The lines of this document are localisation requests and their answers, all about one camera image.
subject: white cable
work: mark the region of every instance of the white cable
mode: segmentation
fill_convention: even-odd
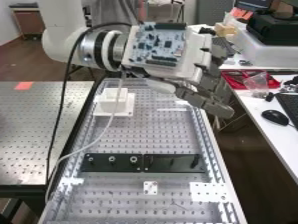
[[[106,126],[106,129],[103,130],[100,136],[98,137],[98,139],[90,143],[87,146],[84,146],[82,149],[79,149],[78,151],[70,153],[68,155],[63,156],[59,161],[56,162],[56,165],[55,165],[55,168],[54,168],[54,174],[52,174],[52,177],[51,177],[51,180],[50,180],[50,186],[48,186],[48,189],[47,189],[47,193],[46,193],[46,204],[48,203],[48,199],[50,199],[50,191],[51,191],[51,188],[52,188],[52,184],[54,184],[54,178],[58,174],[58,170],[59,170],[59,165],[60,163],[63,162],[63,160],[66,160],[67,158],[70,158],[71,156],[76,155],[78,153],[86,151],[88,148],[91,148],[92,146],[96,145],[96,143],[102,140],[107,130],[110,129],[110,126],[112,124],[112,121],[114,121],[114,118],[115,118],[115,114],[116,114],[116,111],[118,111],[118,106],[119,106],[119,98],[120,98],[120,93],[122,93],[122,88],[123,88],[123,83],[124,83],[124,78],[126,78],[126,72],[123,72],[123,77],[119,81],[119,90],[118,90],[118,96],[116,96],[116,104],[115,104],[115,110],[114,110],[114,113],[111,114],[111,118],[110,118],[110,121],[108,121],[108,124]]]

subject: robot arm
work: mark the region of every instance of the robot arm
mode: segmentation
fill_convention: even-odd
[[[43,47],[54,60],[67,62],[74,43],[87,30],[80,0],[40,0],[47,30]],[[219,117],[231,118],[233,109],[224,104],[231,93],[221,78],[227,53],[212,44],[203,26],[144,23],[131,33],[96,30],[86,35],[74,64],[119,71],[123,66],[148,78],[150,86],[173,93]]]

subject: red object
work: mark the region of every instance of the red object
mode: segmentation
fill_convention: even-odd
[[[34,85],[34,82],[19,82],[15,87],[15,90],[30,90]]]
[[[223,77],[232,86],[233,89],[248,89],[244,80],[249,77],[267,73],[268,87],[269,89],[277,89],[281,87],[281,83],[273,78],[273,76],[264,70],[224,70],[221,72]]]

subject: black monitor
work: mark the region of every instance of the black monitor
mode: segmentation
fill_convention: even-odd
[[[256,11],[259,9],[269,9],[273,0],[236,0],[236,7],[249,11]]]

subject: mouse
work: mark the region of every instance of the mouse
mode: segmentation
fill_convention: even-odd
[[[277,111],[277,110],[267,110],[263,112],[263,117],[268,119],[269,121],[275,122],[276,124],[280,124],[283,126],[289,125],[289,118],[288,116]]]

